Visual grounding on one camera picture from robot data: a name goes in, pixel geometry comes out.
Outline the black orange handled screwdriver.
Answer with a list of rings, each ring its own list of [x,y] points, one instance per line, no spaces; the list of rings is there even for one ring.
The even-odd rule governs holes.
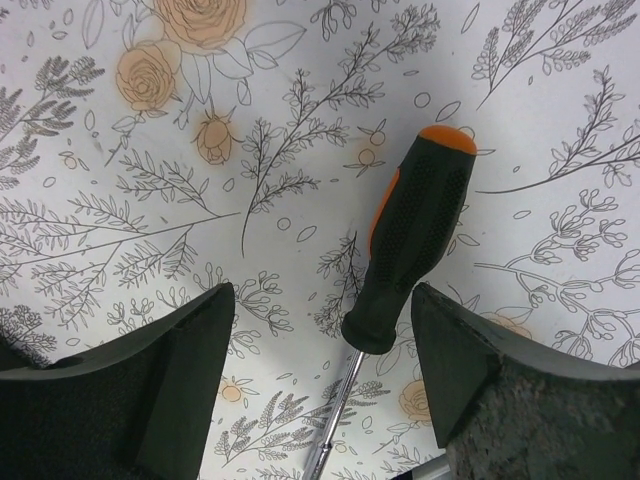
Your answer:
[[[397,168],[372,224],[362,289],[341,325],[342,337],[354,352],[304,478],[318,479],[324,470],[365,355],[391,350],[414,285],[446,253],[476,155],[477,147],[466,133],[432,125],[420,130]]]

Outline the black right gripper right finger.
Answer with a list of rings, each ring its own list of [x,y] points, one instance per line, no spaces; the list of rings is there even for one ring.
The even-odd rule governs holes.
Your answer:
[[[546,347],[421,283],[411,321],[455,479],[636,479],[639,366]]]

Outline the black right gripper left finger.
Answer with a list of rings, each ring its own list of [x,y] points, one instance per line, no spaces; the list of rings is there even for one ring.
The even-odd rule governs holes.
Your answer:
[[[46,367],[3,345],[2,477],[196,478],[234,314],[226,282]]]

